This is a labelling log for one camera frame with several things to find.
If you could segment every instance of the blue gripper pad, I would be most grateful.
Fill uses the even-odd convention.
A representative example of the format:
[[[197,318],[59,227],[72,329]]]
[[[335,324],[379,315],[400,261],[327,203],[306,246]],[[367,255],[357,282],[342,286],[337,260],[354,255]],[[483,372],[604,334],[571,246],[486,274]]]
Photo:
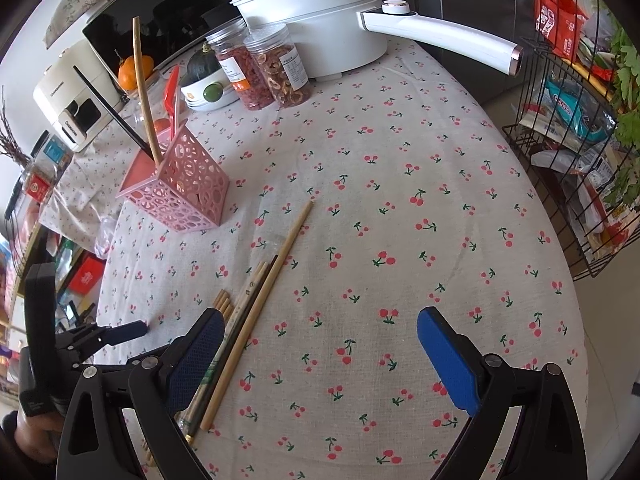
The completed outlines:
[[[164,402],[167,413],[173,415],[188,407],[224,335],[225,319],[215,310],[168,377]]]
[[[476,377],[456,350],[458,337],[434,306],[418,314],[418,339],[436,369],[449,397],[460,410],[474,416],[480,408]]]

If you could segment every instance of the pink utensil holder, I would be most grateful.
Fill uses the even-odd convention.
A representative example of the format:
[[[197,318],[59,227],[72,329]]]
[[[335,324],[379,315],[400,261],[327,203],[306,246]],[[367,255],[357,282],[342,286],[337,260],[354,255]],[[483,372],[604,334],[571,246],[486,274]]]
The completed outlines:
[[[184,123],[173,140],[168,128],[158,134],[158,142],[164,155],[158,170],[139,150],[117,196],[174,231],[219,226],[229,177]]]

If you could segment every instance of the black stick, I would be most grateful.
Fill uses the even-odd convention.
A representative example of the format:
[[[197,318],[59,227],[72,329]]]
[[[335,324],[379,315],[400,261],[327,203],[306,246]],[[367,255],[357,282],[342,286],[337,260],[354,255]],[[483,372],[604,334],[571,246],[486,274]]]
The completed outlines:
[[[204,413],[207,411],[207,406],[209,405],[209,401],[211,400],[211,396],[213,395],[213,390],[216,389],[216,385],[220,380],[220,375],[222,375],[222,370],[224,370],[225,368],[226,361],[229,359],[231,350],[233,349],[235,342],[238,340],[238,336],[240,335],[240,331],[244,326],[244,322],[246,321],[246,318],[249,316],[249,312],[251,312],[251,307],[255,303],[255,298],[258,297],[258,293],[260,293],[260,289],[264,284],[264,280],[267,279],[267,276],[269,275],[269,271],[271,270],[271,267],[273,267],[273,264],[275,263],[277,257],[278,257],[277,254],[273,257],[273,260],[268,265],[267,271],[264,273],[264,276],[260,280],[260,283],[255,284],[254,291],[252,292],[251,297],[249,298],[249,302],[247,303],[247,306],[244,312],[236,321],[236,324],[234,325],[234,329],[229,335],[229,339],[226,342],[225,349],[222,352],[222,355],[220,356],[220,360],[216,365],[216,369],[213,371],[213,374],[211,375],[211,380],[209,381],[209,384],[207,384],[207,389],[204,391],[204,396],[202,397],[202,399],[200,400],[200,403],[196,407],[196,410],[193,413],[193,418],[190,420],[189,431],[187,432],[187,437],[189,439],[192,439],[193,437],[195,437],[196,433],[198,432],[198,427],[202,422]]]
[[[100,101],[100,104],[102,106],[104,106],[106,108],[106,110],[109,112],[109,115],[111,117],[113,117],[113,119],[120,125],[120,127],[127,133],[127,135],[129,137],[131,137],[131,139],[133,140],[133,142],[135,142],[140,149],[145,152],[149,158],[153,159],[153,153],[151,152],[151,148],[149,147],[148,143],[145,142],[144,140],[140,139],[140,137],[138,136],[138,134],[133,130],[133,128],[131,126],[129,126],[127,124],[127,121],[125,121],[120,115],[119,113],[117,113],[116,110],[114,110],[111,105],[107,102],[107,99],[105,99],[100,92],[98,92],[95,89],[95,86],[93,86],[89,80],[84,76],[84,74],[82,72],[80,72],[80,69],[74,65],[74,70],[76,71],[76,73],[78,74],[79,78],[82,79],[82,82],[86,85],[86,87],[91,91],[91,93],[95,96],[96,99],[98,99],[98,101]]]

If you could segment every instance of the white bowl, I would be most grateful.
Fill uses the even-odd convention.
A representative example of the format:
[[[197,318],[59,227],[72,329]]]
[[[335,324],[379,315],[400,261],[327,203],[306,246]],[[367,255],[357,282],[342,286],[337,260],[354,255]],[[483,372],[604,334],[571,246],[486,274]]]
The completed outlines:
[[[223,88],[226,88],[230,84],[225,71],[220,69],[200,81],[181,87],[180,90],[182,91],[187,104],[193,104],[195,106],[205,105],[209,104],[209,101],[204,98],[204,91],[213,83],[220,83]]]
[[[194,105],[191,102],[187,101],[187,106],[193,110],[194,112],[210,112],[212,110],[218,110],[219,108],[224,108],[229,106],[231,103],[237,101],[240,98],[236,90],[230,84],[225,87],[222,92],[222,97],[213,103],[209,103],[207,101],[204,104]]]

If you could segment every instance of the hand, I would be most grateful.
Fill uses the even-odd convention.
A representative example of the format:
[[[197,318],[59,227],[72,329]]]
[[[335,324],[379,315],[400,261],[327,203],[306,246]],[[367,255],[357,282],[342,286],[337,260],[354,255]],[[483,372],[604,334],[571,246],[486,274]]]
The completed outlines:
[[[62,433],[65,419],[58,412],[26,416],[22,407],[18,409],[18,425],[15,443],[32,460],[41,464],[55,462],[58,452],[53,446],[49,432]]]

